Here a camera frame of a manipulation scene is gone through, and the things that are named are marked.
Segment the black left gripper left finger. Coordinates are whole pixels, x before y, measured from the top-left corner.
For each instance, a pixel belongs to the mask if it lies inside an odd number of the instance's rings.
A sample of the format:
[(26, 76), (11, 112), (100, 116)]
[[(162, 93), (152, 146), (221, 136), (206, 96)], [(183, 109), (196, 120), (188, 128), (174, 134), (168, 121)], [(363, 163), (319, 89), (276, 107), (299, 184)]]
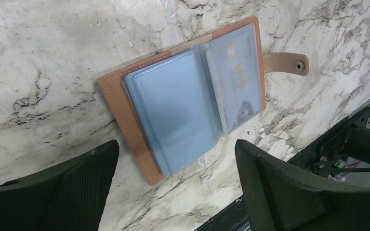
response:
[(0, 185), (0, 231), (96, 231), (119, 158), (116, 140)]

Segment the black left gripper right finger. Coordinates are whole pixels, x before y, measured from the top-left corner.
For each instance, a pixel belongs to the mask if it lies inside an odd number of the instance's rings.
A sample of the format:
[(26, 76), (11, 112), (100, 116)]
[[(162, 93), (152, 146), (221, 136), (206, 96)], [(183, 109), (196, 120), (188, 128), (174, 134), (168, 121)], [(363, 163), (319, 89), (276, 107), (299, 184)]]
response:
[(282, 161), (246, 140), (235, 157), (253, 231), (370, 231), (370, 189)]

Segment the tan leather card holder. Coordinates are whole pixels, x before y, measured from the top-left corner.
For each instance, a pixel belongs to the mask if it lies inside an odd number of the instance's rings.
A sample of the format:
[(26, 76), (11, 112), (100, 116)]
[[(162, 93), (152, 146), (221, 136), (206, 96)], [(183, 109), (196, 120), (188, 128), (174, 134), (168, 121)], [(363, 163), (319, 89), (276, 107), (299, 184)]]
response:
[(205, 52), (214, 39), (248, 24), (256, 28), (264, 111), (265, 74), (307, 76), (310, 64), (304, 54), (264, 54), (255, 16), (100, 78), (102, 93), (149, 185), (193, 163), (229, 133), (222, 128)]

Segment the silver vip credit card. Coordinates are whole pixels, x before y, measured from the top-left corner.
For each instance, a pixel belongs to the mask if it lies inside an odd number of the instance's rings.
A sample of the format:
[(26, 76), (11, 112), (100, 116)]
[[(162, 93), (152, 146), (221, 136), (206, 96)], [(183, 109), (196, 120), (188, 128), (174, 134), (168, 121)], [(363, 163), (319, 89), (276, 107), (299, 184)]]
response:
[(255, 25), (215, 38), (205, 55), (222, 128), (228, 133), (263, 110)]

